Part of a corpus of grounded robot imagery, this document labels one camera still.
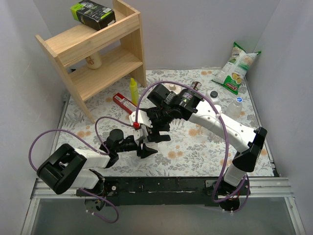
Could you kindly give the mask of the clear plastic bottle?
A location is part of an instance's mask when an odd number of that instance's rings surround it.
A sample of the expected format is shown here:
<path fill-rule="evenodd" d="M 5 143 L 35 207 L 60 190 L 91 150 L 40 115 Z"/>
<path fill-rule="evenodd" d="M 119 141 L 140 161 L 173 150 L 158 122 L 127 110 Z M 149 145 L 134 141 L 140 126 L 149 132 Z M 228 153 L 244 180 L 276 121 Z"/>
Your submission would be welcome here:
<path fill-rule="evenodd" d="M 237 119 L 240 116 L 240 113 L 242 111 L 243 104 L 242 102 L 239 103 L 236 101 L 236 99 L 230 103 L 225 111 L 225 115 L 232 119 Z"/>
<path fill-rule="evenodd" d="M 158 150 L 158 143 L 148 142 L 148 143 L 146 143 L 146 146 L 151 148 L 151 149 Z"/>

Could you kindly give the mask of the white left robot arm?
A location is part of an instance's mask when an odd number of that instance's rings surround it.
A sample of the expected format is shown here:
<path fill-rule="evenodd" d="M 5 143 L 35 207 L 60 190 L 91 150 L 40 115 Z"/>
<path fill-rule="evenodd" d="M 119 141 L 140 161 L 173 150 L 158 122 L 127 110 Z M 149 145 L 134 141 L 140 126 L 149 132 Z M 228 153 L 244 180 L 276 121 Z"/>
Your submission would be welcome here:
<path fill-rule="evenodd" d="M 102 155 L 92 150 L 73 148 L 67 143 L 62 144 L 39 166 L 37 176 L 56 194 L 62 194 L 70 187 L 94 189 L 104 178 L 97 169 L 112 167 L 119 160 L 118 153 L 136 151 L 142 159 L 157 153 L 156 149 L 135 141 L 133 135 L 125 138 L 120 129 L 110 131 L 102 147 L 109 154 Z"/>

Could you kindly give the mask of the blue white cap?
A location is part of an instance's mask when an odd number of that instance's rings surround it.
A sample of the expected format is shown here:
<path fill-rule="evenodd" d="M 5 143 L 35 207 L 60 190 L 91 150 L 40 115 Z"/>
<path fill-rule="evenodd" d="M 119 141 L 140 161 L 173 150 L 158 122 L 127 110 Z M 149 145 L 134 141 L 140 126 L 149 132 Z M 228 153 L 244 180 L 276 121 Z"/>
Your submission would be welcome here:
<path fill-rule="evenodd" d="M 241 103 L 241 102 L 243 101 L 243 99 L 242 99 L 241 97 L 237 97 L 237 98 L 236 98 L 236 101 L 239 102 L 239 103 Z"/>

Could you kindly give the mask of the clear bottle with label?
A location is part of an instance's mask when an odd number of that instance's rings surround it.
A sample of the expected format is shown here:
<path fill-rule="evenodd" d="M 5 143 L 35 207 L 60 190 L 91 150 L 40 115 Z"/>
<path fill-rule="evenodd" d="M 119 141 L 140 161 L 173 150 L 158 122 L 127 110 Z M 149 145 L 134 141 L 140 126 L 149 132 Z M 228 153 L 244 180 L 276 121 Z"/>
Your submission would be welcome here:
<path fill-rule="evenodd" d="M 201 136 L 206 136 L 206 137 L 212 137 L 212 136 L 214 136 L 214 133 L 213 133 L 213 132 L 211 132 L 210 130 L 207 130 L 207 129 L 203 128 L 203 127 L 201 127 L 201 128 L 199 129 L 199 134 L 200 134 Z"/>

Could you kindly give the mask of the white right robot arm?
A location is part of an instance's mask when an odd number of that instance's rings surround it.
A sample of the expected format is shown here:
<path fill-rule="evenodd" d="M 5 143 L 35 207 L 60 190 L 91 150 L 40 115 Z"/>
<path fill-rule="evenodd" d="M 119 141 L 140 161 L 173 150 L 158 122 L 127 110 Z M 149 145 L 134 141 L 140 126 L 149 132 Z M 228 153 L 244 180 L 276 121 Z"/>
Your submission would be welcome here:
<path fill-rule="evenodd" d="M 237 153 L 223 175 L 225 183 L 236 187 L 248 172 L 254 171 L 267 135 L 265 128 L 253 129 L 240 124 L 189 87 L 176 94 L 162 83 L 155 83 L 147 98 L 155 105 L 148 110 L 153 127 L 163 127 L 175 119 L 183 119 L 213 132 L 225 140 L 226 146 L 236 149 Z"/>

